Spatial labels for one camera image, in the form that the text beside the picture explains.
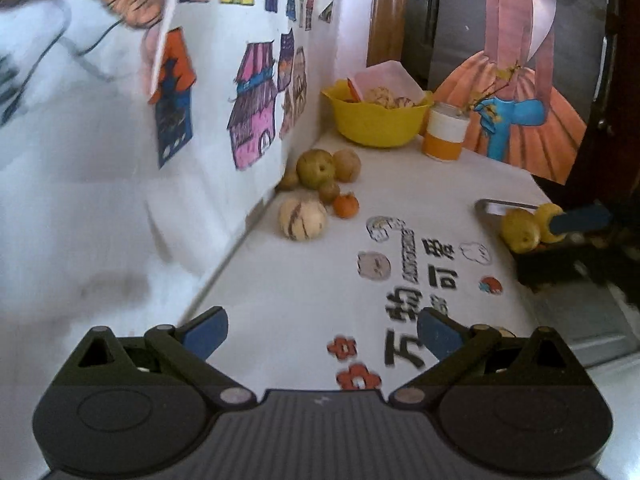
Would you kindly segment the brown-green pear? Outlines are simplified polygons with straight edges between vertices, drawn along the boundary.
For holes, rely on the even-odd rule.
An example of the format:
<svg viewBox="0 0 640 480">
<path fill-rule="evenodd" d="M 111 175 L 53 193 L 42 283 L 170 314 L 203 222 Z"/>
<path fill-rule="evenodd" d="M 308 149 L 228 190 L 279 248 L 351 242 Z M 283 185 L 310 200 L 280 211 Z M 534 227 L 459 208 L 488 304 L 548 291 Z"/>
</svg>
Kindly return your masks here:
<svg viewBox="0 0 640 480">
<path fill-rule="evenodd" d="M 540 243 L 535 216 L 521 208 L 509 209 L 500 222 L 500 236 L 514 254 L 532 252 Z"/>
</svg>

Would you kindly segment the yellow lemon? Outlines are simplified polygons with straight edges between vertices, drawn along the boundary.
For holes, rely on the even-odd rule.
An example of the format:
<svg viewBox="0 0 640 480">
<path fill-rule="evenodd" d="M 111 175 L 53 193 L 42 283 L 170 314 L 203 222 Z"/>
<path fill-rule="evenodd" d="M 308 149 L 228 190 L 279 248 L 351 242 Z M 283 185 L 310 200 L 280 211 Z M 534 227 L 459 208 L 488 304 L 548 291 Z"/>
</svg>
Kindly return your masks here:
<svg viewBox="0 0 640 480">
<path fill-rule="evenodd" d="M 565 234 L 553 234 L 550 228 L 551 221 L 560 214 L 564 214 L 563 209 L 554 203 L 542 204 L 536 209 L 534 217 L 540 231 L 541 243 L 555 244 L 564 240 Z"/>
</svg>

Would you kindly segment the metal tray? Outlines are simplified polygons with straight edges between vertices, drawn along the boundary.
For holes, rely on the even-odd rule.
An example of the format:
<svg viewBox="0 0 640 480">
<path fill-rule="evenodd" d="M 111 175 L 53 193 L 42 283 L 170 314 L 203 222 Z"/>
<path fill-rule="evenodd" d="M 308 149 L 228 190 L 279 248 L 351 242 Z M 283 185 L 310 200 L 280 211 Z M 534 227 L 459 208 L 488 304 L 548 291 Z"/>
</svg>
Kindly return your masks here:
<svg viewBox="0 0 640 480">
<path fill-rule="evenodd" d="M 530 212 L 537 209 L 535 205 L 489 198 L 477 200 L 474 204 L 480 224 L 497 243 L 498 253 L 506 259 L 515 273 L 514 252 L 510 251 L 500 236 L 502 217 L 513 208 Z M 565 234 L 564 240 L 569 238 L 573 243 L 582 243 L 587 236 L 610 237 L 612 227 L 610 218 L 608 225 L 602 230 Z M 630 310 L 639 304 L 628 304 L 624 294 L 616 286 L 599 286 L 592 281 L 582 281 L 539 290 L 525 288 L 537 322 L 555 328 L 582 365 L 594 367 L 627 356 L 638 356 L 639 315 Z"/>
</svg>

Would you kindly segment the white and orange cup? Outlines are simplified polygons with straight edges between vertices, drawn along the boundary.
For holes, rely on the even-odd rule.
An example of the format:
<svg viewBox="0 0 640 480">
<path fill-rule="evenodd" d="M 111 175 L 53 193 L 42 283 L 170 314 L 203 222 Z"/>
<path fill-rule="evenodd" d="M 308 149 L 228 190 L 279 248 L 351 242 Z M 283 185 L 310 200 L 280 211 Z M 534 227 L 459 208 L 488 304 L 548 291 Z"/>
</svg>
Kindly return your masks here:
<svg viewBox="0 0 640 480">
<path fill-rule="evenodd" d="M 428 113 L 422 153 L 440 162 L 454 162 L 460 157 L 470 118 L 460 108 L 435 103 Z"/>
</svg>

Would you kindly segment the tan striped melon near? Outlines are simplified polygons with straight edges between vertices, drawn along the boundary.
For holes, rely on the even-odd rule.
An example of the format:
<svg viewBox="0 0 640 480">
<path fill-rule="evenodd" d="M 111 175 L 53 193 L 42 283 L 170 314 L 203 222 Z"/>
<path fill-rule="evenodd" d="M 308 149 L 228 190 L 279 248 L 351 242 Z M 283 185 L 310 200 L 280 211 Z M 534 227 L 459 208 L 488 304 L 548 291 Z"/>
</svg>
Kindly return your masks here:
<svg viewBox="0 0 640 480">
<path fill-rule="evenodd" d="M 278 220 L 283 235 L 294 242 L 315 240 L 329 224 L 322 203 L 299 198 L 288 198 L 280 205 Z"/>
</svg>

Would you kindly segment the tan striped melon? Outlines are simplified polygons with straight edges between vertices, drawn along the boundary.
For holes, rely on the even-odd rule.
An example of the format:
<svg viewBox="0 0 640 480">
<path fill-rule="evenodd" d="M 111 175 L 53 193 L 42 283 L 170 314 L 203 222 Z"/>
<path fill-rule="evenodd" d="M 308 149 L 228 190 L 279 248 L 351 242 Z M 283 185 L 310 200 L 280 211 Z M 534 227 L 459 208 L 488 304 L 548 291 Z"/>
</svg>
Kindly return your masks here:
<svg viewBox="0 0 640 480">
<path fill-rule="evenodd" d="M 299 198 L 288 198 L 280 205 L 278 220 L 283 235 L 294 242 L 315 240 L 329 224 L 322 203 Z"/>
<path fill-rule="evenodd" d="M 351 148 L 344 148 L 333 154 L 335 179 L 343 183 L 355 182 L 361 172 L 361 160 Z"/>
</svg>

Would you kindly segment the painting of woman in dress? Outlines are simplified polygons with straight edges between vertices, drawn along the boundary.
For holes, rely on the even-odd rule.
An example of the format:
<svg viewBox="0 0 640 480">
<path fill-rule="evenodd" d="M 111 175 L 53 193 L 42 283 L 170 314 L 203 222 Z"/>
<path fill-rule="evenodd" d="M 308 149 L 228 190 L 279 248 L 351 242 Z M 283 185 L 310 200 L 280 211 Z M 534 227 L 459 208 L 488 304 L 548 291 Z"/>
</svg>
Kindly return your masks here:
<svg viewBox="0 0 640 480">
<path fill-rule="evenodd" d="M 565 183 L 600 92 L 608 0 L 406 0 L 401 62 L 464 146 Z"/>
</svg>

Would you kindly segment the orange tangerine far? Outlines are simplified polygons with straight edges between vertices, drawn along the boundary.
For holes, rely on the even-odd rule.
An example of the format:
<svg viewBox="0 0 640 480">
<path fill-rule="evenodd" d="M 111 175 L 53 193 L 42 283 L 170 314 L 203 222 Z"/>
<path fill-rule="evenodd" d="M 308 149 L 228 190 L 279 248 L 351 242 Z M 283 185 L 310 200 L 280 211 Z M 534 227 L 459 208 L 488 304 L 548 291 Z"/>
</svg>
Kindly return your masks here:
<svg viewBox="0 0 640 480">
<path fill-rule="evenodd" d="M 352 193 L 337 196 L 332 203 L 334 214 L 341 219 L 351 219 L 358 214 L 360 205 Z"/>
</svg>

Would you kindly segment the small kiwi left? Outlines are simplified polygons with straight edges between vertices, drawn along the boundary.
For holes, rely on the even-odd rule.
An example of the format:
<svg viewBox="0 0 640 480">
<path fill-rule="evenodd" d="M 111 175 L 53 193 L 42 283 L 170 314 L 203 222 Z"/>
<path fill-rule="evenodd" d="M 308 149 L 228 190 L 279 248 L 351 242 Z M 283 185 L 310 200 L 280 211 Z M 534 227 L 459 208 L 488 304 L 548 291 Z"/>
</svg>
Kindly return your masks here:
<svg viewBox="0 0 640 480">
<path fill-rule="evenodd" d="M 276 190 L 278 192 L 290 192 L 298 188 L 299 178 L 295 170 L 288 170 L 278 183 Z"/>
</svg>

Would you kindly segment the small kiwi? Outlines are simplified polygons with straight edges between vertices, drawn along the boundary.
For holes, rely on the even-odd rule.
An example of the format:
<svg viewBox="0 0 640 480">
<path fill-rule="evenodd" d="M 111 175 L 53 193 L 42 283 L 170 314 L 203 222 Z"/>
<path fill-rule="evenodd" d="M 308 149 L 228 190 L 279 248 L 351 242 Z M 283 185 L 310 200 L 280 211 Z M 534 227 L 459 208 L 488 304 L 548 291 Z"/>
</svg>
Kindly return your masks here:
<svg viewBox="0 0 640 480">
<path fill-rule="evenodd" d="M 278 192 L 290 192 L 298 188 L 299 178 L 295 170 L 288 170 L 278 183 L 276 190 Z"/>
<path fill-rule="evenodd" d="M 341 188 L 334 180 L 326 180 L 318 187 L 318 197 L 323 205 L 332 205 L 341 195 Z"/>
</svg>

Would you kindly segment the paper with house drawings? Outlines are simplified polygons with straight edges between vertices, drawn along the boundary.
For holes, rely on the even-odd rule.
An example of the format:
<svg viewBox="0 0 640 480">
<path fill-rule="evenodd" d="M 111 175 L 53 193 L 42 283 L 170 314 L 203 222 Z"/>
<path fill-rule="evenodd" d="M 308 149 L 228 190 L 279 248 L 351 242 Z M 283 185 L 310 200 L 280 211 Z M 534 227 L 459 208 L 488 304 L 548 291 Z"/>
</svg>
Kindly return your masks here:
<svg viewBox="0 0 640 480">
<path fill-rule="evenodd" d="M 1 0 L 1 160 L 53 203 L 138 166 L 171 258 L 201 274 L 282 174 L 332 65 L 335 0 Z"/>
</svg>

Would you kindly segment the small kiwi front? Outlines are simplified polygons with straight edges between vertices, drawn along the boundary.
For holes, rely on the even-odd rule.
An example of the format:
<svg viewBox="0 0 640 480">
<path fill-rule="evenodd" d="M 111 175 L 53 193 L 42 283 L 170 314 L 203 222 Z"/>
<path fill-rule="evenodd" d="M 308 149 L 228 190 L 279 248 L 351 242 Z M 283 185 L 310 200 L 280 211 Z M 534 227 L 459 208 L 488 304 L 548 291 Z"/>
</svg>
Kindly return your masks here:
<svg viewBox="0 0 640 480">
<path fill-rule="evenodd" d="M 326 180 L 318 187 L 318 197 L 323 205 L 332 205 L 341 195 L 341 188 L 334 180 Z"/>
</svg>

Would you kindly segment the large green pear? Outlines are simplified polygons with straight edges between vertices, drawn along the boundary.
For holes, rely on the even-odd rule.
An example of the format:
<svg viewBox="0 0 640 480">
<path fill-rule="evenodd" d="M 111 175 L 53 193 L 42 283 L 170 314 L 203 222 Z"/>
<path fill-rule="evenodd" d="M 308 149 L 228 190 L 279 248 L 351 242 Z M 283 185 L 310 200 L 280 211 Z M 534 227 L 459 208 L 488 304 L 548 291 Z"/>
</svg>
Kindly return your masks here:
<svg viewBox="0 0 640 480">
<path fill-rule="evenodd" d="M 323 183 L 334 179 L 333 156 L 325 150 L 318 150 L 318 148 L 306 151 L 299 156 L 296 162 L 296 172 L 299 182 L 304 188 L 316 190 Z"/>
</svg>

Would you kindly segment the tan striped melon far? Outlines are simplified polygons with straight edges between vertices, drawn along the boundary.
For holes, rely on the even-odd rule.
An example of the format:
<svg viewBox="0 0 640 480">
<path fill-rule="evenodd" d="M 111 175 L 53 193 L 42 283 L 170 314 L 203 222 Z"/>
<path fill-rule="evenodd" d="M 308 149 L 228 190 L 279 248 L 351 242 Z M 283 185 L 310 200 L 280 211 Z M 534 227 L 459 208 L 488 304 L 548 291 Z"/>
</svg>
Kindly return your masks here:
<svg viewBox="0 0 640 480">
<path fill-rule="evenodd" d="M 344 148 L 333 154 L 335 179 L 343 183 L 355 182 L 361 172 L 361 160 L 351 148 Z"/>
</svg>

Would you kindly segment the pink plastic lid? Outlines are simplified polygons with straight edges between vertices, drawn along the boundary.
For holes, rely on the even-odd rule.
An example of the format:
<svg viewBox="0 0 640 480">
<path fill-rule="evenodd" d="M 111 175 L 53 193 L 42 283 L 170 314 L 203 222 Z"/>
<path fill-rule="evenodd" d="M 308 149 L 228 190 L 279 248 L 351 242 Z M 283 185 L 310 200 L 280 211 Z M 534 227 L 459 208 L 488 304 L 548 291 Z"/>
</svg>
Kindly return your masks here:
<svg viewBox="0 0 640 480">
<path fill-rule="evenodd" d="M 375 89 L 386 89 L 394 99 L 405 98 L 418 104 L 424 91 L 398 61 L 386 61 L 353 73 L 347 78 L 354 99 L 367 101 Z"/>
</svg>

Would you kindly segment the yellow plastic bowl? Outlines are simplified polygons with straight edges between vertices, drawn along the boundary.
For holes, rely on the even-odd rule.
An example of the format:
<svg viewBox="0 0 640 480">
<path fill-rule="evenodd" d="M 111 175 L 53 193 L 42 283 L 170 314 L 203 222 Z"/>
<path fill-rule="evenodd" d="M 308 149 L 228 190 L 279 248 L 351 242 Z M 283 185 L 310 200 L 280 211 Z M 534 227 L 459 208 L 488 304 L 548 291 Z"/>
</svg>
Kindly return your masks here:
<svg viewBox="0 0 640 480">
<path fill-rule="evenodd" d="M 385 108 L 380 104 L 352 100 L 346 79 L 322 90 L 330 103 L 334 125 L 344 138 L 366 148 L 401 148 L 418 136 L 424 126 L 433 93 L 412 107 Z"/>
</svg>

